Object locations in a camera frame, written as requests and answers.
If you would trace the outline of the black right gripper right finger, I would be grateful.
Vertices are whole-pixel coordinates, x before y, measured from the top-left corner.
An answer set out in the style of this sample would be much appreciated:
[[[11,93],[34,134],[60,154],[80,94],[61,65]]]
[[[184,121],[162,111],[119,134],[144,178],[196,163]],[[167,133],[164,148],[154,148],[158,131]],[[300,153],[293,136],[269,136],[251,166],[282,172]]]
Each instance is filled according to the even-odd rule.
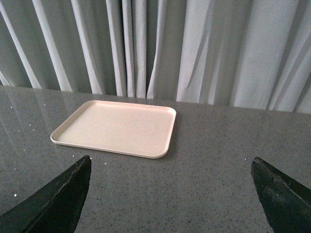
[[[270,227],[275,233],[311,231],[311,190],[259,157],[251,175]]]

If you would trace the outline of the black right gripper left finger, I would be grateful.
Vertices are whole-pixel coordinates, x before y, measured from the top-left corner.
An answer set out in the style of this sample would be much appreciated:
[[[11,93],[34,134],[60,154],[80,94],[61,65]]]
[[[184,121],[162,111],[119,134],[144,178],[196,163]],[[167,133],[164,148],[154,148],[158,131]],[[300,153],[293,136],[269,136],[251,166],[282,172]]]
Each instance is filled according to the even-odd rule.
[[[2,233],[72,233],[79,222],[91,175],[84,156],[0,217]]]

